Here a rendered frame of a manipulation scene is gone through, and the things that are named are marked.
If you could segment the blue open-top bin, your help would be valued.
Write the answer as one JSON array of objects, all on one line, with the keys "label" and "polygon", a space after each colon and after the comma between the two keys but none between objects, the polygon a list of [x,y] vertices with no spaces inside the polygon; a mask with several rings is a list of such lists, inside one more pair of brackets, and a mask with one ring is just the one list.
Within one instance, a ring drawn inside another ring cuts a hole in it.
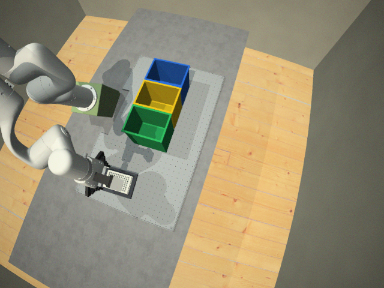
[{"label": "blue open-top bin", "polygon": [[154,58],[144,80],[182,88],[181,102],[183,106],[190,87],[189,68],[190,65]]}]

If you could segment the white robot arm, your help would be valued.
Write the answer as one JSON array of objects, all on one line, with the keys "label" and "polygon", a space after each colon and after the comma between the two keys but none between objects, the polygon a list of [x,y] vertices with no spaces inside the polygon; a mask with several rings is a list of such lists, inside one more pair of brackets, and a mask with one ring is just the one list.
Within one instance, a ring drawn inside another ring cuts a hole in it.
[{"label": "white robot arm", "polygon": [[[76,85],[71,70],[46,46],[31,43],[15,50],[0,38],[0,75],[17,85],[27,84],[29,98],[39,104],[74,106],[87,112],[97,102],[97,92],[90,85]],[[78,181],[87,180],[93,166],[87,153],[75,152],[71,136],[62,125],[48,129],[30,148],[16,137],[14,128],[23,109],[24,99],[0,78],[0,128],[8,149],[29,166]],[[124,180],[95,173],[93,181],[116,191]]]}]

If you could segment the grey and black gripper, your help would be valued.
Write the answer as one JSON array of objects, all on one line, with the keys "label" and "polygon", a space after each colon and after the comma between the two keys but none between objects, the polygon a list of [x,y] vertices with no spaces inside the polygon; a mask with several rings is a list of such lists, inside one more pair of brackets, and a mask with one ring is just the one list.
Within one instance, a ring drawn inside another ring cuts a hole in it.
[{"label": "grey and black gripper", "polygon": [[110,167],[106,161],[106,157],[104,156],[104,152],[100,151],[98,155],[95,158],[89,157],[89,160],[92,163],[93,166],[93,171],[91,176],[85,180],[85,181],[78,181],[75,180],[78,184],[84,185],[85,186],[85,196],[89,197],[90,195],[94,194],[95,191],[99,191],[100,189],[103,190],[102,187],[98,187],[98,182],[93,181],[93,177],[95,173],[100,173],[102,174],[104,166]]}]

